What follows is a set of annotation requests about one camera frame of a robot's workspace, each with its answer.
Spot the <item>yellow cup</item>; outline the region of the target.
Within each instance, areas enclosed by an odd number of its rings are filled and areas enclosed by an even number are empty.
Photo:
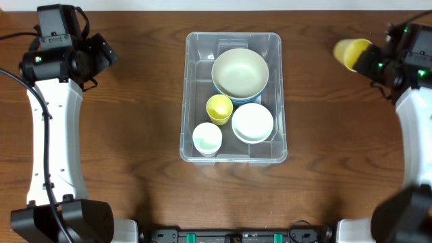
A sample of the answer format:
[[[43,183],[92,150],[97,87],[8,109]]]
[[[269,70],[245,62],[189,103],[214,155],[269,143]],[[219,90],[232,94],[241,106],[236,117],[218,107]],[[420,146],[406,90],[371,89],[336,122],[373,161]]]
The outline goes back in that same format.
[[[333,48],[333,56],[347,69],[352,72],[354,70],[354,64],[363,51],[372,44],[364,38],[347,38],[338,41]]]
[[[209,98],[206,111],[211,121],[222,126],[226,124],[234,110],[231,99],[223,94],[215,94]]]

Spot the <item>cream beige bowl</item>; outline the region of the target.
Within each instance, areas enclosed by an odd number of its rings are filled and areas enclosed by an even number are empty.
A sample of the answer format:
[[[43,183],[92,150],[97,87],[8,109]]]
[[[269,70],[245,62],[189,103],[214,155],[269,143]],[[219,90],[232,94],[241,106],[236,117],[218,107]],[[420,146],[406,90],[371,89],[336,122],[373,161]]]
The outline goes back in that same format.
[[[255,51],[230,49],[215,60],[211,78],[223,93],[244,99],[259,93],[267,85],[269,67]]]

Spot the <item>white small bowl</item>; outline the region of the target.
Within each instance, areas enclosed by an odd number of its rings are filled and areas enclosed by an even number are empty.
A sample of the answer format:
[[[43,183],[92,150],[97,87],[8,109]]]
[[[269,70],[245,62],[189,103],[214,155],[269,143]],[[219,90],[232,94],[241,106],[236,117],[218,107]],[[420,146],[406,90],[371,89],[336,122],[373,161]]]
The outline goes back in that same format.
[[[274,127],[273,116],[264,106],[248,103],[238,107],[232,116],[232,130],[246,144],[258,144],[266,140]]]

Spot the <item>cream white cup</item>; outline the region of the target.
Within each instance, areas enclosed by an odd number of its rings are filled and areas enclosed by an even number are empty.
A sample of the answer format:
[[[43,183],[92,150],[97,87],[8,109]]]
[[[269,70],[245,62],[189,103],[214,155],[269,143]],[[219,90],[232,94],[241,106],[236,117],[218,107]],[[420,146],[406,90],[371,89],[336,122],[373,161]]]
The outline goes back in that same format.
[[[196,149],[219,150],[222,145],[222,132],[213,123],[201,123],[195,127],[192,133],[192,141]]]

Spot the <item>light blue cup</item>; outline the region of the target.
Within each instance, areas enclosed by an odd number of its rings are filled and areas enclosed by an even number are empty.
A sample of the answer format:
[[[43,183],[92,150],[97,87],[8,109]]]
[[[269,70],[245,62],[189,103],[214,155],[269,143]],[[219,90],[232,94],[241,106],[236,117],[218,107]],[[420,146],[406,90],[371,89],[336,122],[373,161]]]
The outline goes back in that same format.
[[[204,157],[214,157],[217,154],[218,149],[213,149],[213,150],[197,149],[197,151]]]

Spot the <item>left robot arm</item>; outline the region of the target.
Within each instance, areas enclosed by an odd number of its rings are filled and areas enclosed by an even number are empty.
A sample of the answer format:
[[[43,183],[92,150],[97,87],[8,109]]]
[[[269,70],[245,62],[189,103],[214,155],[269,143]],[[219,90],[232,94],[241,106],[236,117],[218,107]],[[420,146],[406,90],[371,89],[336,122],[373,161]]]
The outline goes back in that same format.
[[[85,84],[118,57],[100,34],[80,27],[81,8],[46,5],[37,14],[35,39],[16,76],[32,110],[32,179],[25,208],[11,212],[11,228],[28,242],[138,242],[134,220],[88,198],[80,159]]]

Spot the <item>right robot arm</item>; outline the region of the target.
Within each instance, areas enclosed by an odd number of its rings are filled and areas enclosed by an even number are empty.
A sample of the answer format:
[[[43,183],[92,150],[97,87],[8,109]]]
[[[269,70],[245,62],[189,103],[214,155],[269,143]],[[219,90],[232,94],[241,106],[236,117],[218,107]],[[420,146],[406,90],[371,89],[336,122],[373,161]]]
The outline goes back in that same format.
[[[431,241],[431,27],[390,26],[383,48],[367,39],[337,42],[334,57],[346,68],[388,87],[399,118],[403,149],[402,189],[371,217],[343,219],[336,242]]]

